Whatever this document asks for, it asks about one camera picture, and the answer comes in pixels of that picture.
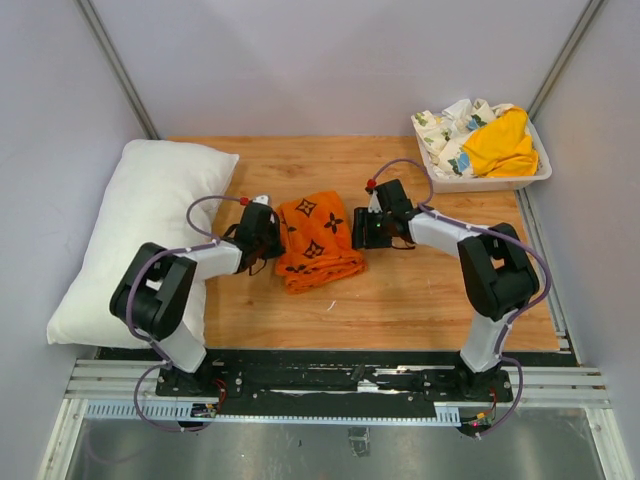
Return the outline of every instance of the white cushion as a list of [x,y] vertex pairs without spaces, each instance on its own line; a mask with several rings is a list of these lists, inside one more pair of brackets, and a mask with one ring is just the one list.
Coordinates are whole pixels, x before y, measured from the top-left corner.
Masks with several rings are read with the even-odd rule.
[[[207,241],[187,225],[187,208],[200,197],[223,194],[238,158],[190,143],[127,144],[105,191],[82,269],[47,326],[49,343],[146,347],[111,315],[111,295],[143,243],[176,248]],[[194,223],[210,230],[218,204],[194,208]],[[194,282],[183,317],[203,342],[205,299],[204,283]]]

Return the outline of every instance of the laundry basket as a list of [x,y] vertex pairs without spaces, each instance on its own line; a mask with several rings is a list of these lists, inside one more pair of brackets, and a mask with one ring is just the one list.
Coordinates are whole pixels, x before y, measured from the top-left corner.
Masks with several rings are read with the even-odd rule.
[[431,163],[431,157],[425,147],[424,140],[416,132],[420,154],[427,171],[433,180],[433,191],[447,192],[487,192],[490,190],[517,190],[537,181],[546,180],[551,176],[551,164],[542,141],[533,124],[528,122],[529,131],[533,137],[533,148],[538,152],[538,171],[528,177],[500,177],[500,178],[441,178],[436,175]]

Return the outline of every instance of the gray wall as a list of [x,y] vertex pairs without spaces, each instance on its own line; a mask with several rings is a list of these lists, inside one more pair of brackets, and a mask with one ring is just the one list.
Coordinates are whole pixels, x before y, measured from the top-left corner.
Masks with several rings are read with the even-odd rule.
[[161,135],[410,134],[527,107],[586,0],[95,0]]
[[605,374],[640,474],[640,4],[612,0],[536,121],[553,162],[533,189],[580,352]]
[[0,3],[0,465],[32,479],[80,348],[45,325],[140,128],[73,2]]

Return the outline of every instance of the orange cloth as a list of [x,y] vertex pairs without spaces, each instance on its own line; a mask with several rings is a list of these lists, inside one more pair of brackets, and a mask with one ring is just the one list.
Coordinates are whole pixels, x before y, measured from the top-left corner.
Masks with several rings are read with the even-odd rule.
[[286,249],[276,274],[284,277],[288,293],[306,292],[367,269],[362,254],[351,248],[348,217],[336,192],[283,203],[276,213]]

